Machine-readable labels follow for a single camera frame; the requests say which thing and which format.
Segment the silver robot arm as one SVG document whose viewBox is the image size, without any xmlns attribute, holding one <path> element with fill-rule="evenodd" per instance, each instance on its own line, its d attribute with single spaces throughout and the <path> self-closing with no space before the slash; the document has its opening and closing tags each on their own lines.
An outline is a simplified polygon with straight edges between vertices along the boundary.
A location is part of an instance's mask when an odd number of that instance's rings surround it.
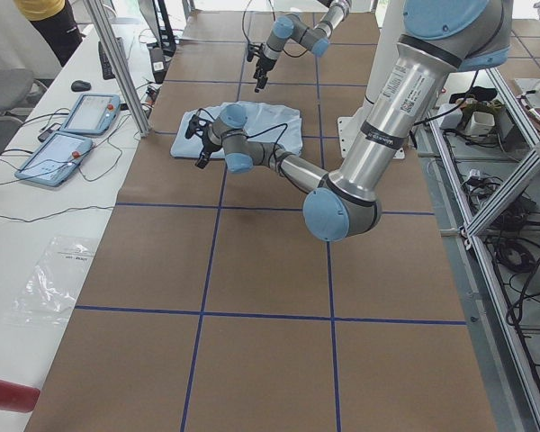
<svg viewBox="0 0 540 432">
<path fill-rule="evenodd" d="M 265 166 L 306 198 L 302 212 L 318 239 L 338 241 L 371 230 L 381 217 L 375 188 L 411 129 L 422 122 L 449 75 L 503 64 L 509 54 L 510 1 L 407 1 L 398 12 L 403 29 L 397 59 L 340 168 L 325 171 L 245 132 L 247 114 L 236 103 L 206 120 L 193 115 L 186 136 L 198 136 L 198 167 L 222 151 L 227 169 L 246 173 Z"/>
<path fill-rule="evenodd" d="M 267 73 L 270 72 L 288 41 L 295 41 L 315 57 L 322 57 L 327 51 L 333 31 L 348 17 L 352 2 L 350 0 L 320 1 L 328 10 L 313 27 L 305 24 L 296 14 L 288 13 L 278 17 L 266 43 L 247 45 L 247 62 L 258 57 L 255 92 L 266 87 Z"/>
</svg>

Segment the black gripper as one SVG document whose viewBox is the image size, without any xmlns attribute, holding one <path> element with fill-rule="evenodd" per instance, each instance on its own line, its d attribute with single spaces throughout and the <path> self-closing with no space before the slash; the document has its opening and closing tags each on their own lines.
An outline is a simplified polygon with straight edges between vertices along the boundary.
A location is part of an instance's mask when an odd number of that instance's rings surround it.
<svg viewBox="0 0 540 432">
<path fill-rule="evenodd" d="M 256 63 L 256 87 L 255 93 L 259 93 L 261 89 L 266 87 L 267 83 L 267 74 L 274 68 L 275 60 L 273 58 L 267 58 L 261 56 Z"/>
<path fill-rule="evenodd" d="M 207 134 L 202 135 L 202 150 L 200 158 L 195 162 L 195 165 L 200 169 L 204 169 L 206 164 L 211 161 L 212 153 L 221 150 L 221 145 L 212 141 Z"/>
</svg>

